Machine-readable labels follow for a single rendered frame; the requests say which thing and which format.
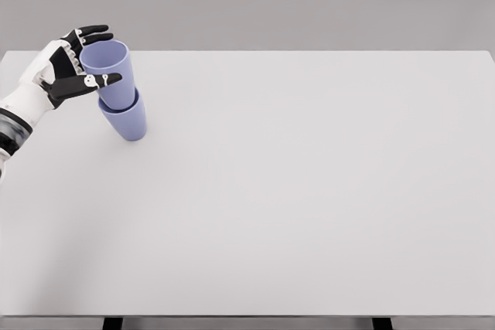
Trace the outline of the blue plastic cup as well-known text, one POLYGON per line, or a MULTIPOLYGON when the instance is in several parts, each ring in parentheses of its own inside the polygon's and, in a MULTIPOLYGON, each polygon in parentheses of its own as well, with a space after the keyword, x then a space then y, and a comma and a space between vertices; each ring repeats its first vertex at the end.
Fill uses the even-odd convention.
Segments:
POLYGON ((86 46, 80 54, 84 70, 93 75, 119 73, 121 80, 98 90, 100 99, 112 110, 121 111, 135 101, 135 82, 128 47, 116 39, 86 46))
POLYGON ((125 110, 111 109, 99 98, 98 107, 113 129, 126 141, 138 141, 147 132, 147 118, 142 95, 135 88, 135 99, 125 110))

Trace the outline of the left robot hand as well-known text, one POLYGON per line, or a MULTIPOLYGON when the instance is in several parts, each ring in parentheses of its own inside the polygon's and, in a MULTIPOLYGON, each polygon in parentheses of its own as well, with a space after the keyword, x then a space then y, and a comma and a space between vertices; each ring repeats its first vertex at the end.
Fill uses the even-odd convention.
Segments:
POLYGON ((90 44, 113 39, 107 25, 83 26, 49 42, 30 63, 19 83, 34 87, 50 110, 65 100, 99 90, 122 79, 120 73, 85 72, 80 54, 90 44))

